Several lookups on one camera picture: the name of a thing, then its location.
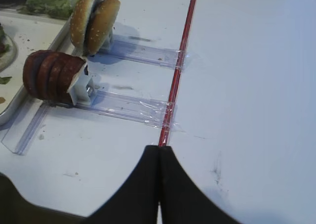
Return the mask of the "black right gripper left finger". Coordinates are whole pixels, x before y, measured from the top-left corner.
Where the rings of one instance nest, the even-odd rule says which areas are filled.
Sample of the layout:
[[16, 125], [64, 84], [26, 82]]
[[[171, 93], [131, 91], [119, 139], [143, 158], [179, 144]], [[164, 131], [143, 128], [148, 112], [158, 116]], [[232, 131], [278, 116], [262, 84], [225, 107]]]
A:
[[148, 145], [136, 167], [116, 191], [83, 224], [156, 224], [159, 201], [160, 158]]

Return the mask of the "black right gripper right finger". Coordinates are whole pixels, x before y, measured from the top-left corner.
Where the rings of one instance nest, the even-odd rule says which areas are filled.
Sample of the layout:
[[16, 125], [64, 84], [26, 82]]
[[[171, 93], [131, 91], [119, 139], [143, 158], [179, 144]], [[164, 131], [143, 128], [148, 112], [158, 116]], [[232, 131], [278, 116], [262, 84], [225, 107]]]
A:
[[190, 179], [172, 148], [160, 155], [160, 208], [164, 224], [237, 224]]

